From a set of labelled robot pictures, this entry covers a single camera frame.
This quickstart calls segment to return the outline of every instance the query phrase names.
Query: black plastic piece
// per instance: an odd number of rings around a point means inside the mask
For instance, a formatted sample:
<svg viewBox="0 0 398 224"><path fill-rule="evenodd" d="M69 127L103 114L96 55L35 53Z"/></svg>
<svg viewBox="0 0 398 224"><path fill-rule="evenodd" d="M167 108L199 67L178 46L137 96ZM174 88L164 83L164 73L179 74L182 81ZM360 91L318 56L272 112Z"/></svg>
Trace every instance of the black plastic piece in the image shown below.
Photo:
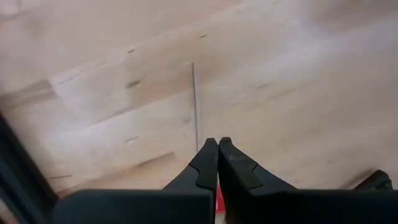
<svg viewBox="0 0 398 224"><path fill-rule="evenodd" d="M391 186L381 171L361 185L363 190L299 190L248 160L230 138L221 140L218 171L227 223L398 222L398 192L377 190L380 184ZM376 190L367 190L370 185Z"/></svg>
<svg viewBox="0 0 398 224"><path fill-rule="evenodd" d="M48 223L58 197L0 116L0 196L19 223Z"/></svg>
<svg viewBox="0 0 398 224"><path fill-rule="evenodd" d="M217 142L208 139L163 190L84 190L57 204L53 222L213 224L217 163Z"/></svg>
<svg viewBox="0 0 398 224"><path fill-rule="evenodd" d="M377 170L355 187L355 190L392 190L392 182L388 174Z"/></svg>

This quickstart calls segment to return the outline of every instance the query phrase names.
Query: red object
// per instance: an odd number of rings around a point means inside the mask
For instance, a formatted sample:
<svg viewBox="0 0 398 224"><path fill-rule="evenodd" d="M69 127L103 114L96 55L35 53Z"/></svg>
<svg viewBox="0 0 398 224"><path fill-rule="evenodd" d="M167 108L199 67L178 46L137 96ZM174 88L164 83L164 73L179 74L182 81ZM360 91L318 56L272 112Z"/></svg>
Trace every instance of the red object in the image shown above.
<svg viewBox="0 0 398 224"><path fill-rule="evenodd" d="M216 214L225 214L224 198L219 185L217 185Z"/></svg>

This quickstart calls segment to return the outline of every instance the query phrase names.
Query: wood grain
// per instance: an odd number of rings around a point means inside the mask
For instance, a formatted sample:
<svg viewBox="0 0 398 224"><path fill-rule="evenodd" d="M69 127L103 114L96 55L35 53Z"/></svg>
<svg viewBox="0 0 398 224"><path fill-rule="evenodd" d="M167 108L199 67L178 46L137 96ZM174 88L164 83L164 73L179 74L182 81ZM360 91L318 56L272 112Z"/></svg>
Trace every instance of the wood grain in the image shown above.
<svg viewBox="0 0 398 224"><path fill-rule="evenodd" d="M195 154L195 62L204 138L231 136L297 187L348 188L375 169L396 184L397 11L392 0L44 1L0 21L0 109L62 195L161 188Z"/></svg>

